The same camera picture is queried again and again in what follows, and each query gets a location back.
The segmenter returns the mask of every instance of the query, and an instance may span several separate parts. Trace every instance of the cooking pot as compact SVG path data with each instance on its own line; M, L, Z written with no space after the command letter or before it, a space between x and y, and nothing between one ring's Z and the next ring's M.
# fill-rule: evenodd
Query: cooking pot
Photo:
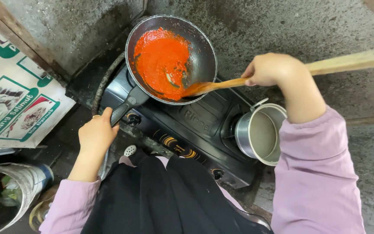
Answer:
M126 100L112 112L111 125L114 126L132 108L141 105L149 98L170 105L184 105L196 102L206 94L196 97L185 97L178 101L164 98L162 94L153 90L137 72L135 66L135 45L141 36L148 31L163 28L188 40L189 62L186 64L187 76L183 78L183 86L189 87L196 82L214 82L217 74L217 60L213 46L205 34L191 22L173 15L154 15L139 22L129 34L126 41L126 65L131 78L137 84L128 93Z
M240 150L251 158L269 166L278 164L279 129L287 118L286 110L280 105L268 103L268 98L251 107L235 127L235 139Z

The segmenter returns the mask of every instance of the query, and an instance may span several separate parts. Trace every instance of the person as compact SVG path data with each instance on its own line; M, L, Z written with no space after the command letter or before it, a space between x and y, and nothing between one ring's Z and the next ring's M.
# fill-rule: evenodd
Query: person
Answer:
M40 226L43 234L77 233L365 233L358 177L344 118L325 104L305 65L283 54L254 57L247 86L278 85L288 118L280 129L281 155L271 227L244 215L193 159L122 156L101 182L98 169L119 126L112 109L79 130L80 153Z

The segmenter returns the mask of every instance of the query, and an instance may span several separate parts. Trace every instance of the white shoe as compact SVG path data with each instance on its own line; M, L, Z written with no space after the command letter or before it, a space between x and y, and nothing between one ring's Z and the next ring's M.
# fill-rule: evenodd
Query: white shoe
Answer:
M136 152L136 146L130 145L125 149L125 152L123 153L124 156L131 156Z

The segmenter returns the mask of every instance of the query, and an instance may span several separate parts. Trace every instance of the black gas stove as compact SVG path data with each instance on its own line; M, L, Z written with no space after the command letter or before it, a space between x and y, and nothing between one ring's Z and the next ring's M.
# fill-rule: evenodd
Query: black gas stove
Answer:
M135 86L124 63L105 89L102 107L116 108ZM176 155L194 158L214 178L238 189L252 183L257 160L238 148L234 128L252 102L233 89L208 93L195 103L171 106L150 98L122 119Z

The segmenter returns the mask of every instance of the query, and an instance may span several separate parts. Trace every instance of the rinnai logo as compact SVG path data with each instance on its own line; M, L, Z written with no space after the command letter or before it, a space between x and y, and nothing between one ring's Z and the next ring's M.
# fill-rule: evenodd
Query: rinnai logo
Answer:
M184 114L184 116L189 119L190 121L193 122L194 125L197 125L197 126L200 126L202 127L202 129L207 132L207 133L210 133L211 131L211 127L209 125L206 125L203 121L201 121L199 118L196 117L195 114L193 114L191 111L187 110Z

